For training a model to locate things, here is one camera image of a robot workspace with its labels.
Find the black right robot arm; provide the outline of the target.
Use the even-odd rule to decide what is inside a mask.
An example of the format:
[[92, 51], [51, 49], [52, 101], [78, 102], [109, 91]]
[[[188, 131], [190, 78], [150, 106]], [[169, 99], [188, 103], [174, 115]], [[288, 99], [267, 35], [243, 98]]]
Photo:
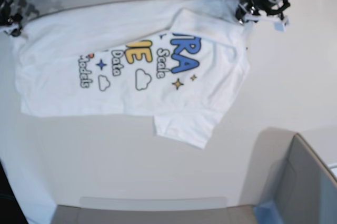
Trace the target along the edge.
[[1, 0], [1, 32], [5, 32], [12, 37], [18, 37], [22, 31], [22, 15], [11, 14], [11, 4], [13, 1]]

